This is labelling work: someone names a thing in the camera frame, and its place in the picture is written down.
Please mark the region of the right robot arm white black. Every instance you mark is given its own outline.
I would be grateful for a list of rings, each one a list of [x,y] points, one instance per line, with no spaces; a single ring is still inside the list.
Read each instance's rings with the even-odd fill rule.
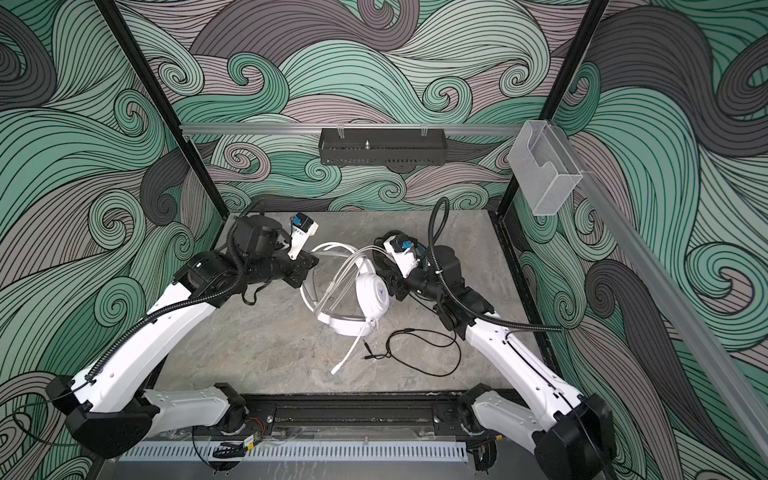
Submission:
[[[392,294],[432,302],[444,327],[481,353],[512,385],[520,403],[478,384],[458,402],[470,435],[498,433],[529,451],[549,479],[593,479],[612,471],[616,454],[613,414],[597,395],[585,396],[550,369],[518,338],[545,327],[505,321],[464,281],[450,247],[425,246],[402,233],[383,240],[394,266]]]

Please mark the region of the white headphones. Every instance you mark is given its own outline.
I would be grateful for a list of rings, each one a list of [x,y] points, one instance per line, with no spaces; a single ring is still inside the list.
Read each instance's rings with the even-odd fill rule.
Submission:
[[[319,294],[314,284],[314,274],[309,274],[300,287],[305,306],[316,319],[342,336],[362,336],[372,333],[385,316],[390,305],[388,287],[377,273],[373,262],[374,253],[382,253],[386,259],[392,255],[383,247],[368,245],[355,248],[341,242],[325,242],[314,247],[316,256],[343,258],[344,262],[332,278],[326,291]],[[347,293],[354,289],[360,314],[343,314],[336,311]]]

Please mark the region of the black blue headphones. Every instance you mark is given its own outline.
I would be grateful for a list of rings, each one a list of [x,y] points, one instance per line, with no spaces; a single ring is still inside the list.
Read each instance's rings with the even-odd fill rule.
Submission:
[[[411,236],[392,231],[379,239],[386,255],[395,263],[417,265],[419,263],[417,242]]]

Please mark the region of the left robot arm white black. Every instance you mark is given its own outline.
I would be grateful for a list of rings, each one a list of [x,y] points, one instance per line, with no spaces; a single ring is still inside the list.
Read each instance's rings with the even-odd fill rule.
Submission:
[[[157,302],[90,366],[57,377],[46,388],[65,426],[82,447],[100,457],[118,457],[160,433],[212,427],[240,433],[246,401],[231,385],[163,392],[145,381],[173,348],[230,297],[252,284],[282,280],[299,288],[317,257],[304,251],[318,229],[304,213],[290,227],[264,215],[241,216],[231,226],[224,250],[199,253],[175,274]]]

